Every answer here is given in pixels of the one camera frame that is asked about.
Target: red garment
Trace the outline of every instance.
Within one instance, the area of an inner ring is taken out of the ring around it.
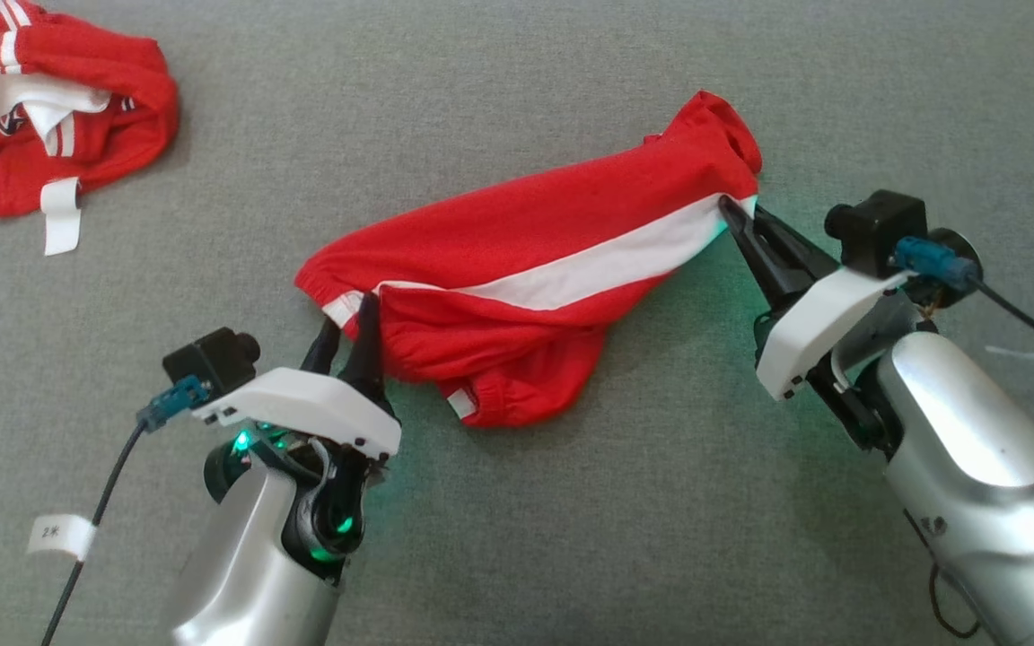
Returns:
[[[332,242],[296,285],[347,335],[382,298],[386,368],[433,380],[467,425],[528,425],[574,402],[607,328],[756,205],[760,152],[701,91],[664,133],[599,160],[452,197]]]
[[[53,180],[79,177],[83,192],[119,180],[177,133],[177,87],[154,40],[0,0],[0,76],[38,73],[111,92],[110,105],[58,124],[50,152],[23,106],[0,118],[0,217],[37,210]]]

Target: green led light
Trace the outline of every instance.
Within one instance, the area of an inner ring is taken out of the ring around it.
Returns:
[[[309,551],[309,555],[313,557],[313,560],[323,561],[323,563],[329,563],[329,561],[337,560],[336,556],[325,551],[325,549],[311,549]]]

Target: white stripe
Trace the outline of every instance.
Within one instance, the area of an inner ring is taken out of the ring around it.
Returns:
[[[74,156],[74,115],[71,114],[62,123],[58,124],[62,128],[62,156],[72,158]]]
[[[456,390],[452,396],[446,398],[446,401],[452,406],[452,411],[457,413],[457,418],[462,420],[477,412],[477,404],[464,389]]]
[[[58,155],[58,126],[54,126],[54,130],[47,132],[45,139],[42,140],[42,147],[45,148],[45,156],[53,158],[53,156]]]
[[[7,4],[13,9],[18,25],[30,26],[30,17],[26,16],[26,11],[24,11],[21,4],[18,4],[17,0],[7,0]]]
[[[12,69],[21,70],[20,66],[18,66],[17,42],[17,31],[8,31],[3,34],[3,41],[0,43],[0,58],[3,59],[3,68],[7,69],[7,73],[18,73],[17,71],[9,71]]]
[[[7,29],[10,31],[17,31],[18,24],[13,22],[13,17],[10,14],[10,9],[7,9],[7,5],[3,4],[3,0],[0,0],[0,13],[3,13],[3,18],[7,21]]]
[[[420,282],[385,281],[374,291],[384,286],[451,290],[533,311],[561,309],[621,285],[668,274],[692,260],[729,227],[718,207],[722,195],[702,197],[611,241],[483,285],[443,289]],[[748,214],[755,212],[756,195],[738,202]],[[322,309],[344,326],[357,314],[354,299],[360,303],[361,291],[341,295]],[[337,305],[339,302],[345,302],[345,306]]]

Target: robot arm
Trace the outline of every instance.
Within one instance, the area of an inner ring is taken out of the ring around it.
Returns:
[[[808,381],[859,449],[885,455],[933,582],[955,588],[995,642],[1034,646],[1034,422],[930,319],[979,281],[971,246],[927,232],[922,202],[887,191],[828,214],[842,266],[763,209],[722,208],[771,307],[755,327],[760,382],[783,400]],[[914,239],[972,263],[948,279],[899,269]]]
[[[401,441],[385,399],[375,297],[364,299],[358,327],[337,377],[329,371],[339,331],[329,320],[300,371],[250,379],[253,367],[235,361],[239,350],[218,332],[163,361],[170,376],[193,373],[221,394],[194,417],[246,425],[207,459],[218,507],[170,594],[161,622],[171,643],[325,643],[345,560],[364,533],[365,488]]]

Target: blue cable connector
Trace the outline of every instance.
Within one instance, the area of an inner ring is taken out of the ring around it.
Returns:
[[[178,380],[174,388],[151,400],[147,408],[136,414],[140,425],[146,425],[145,432],[152,433],[164,426],[171,418],[196,404],[209,400],[210,393],[196,376],[189,375]]]
[[[930,275],[952,289],[971,291],[980,279],[980,267],[966,257],[960,257],[948,247],[920,238],[902,238],[895,243],[894,265],[900,269]]]

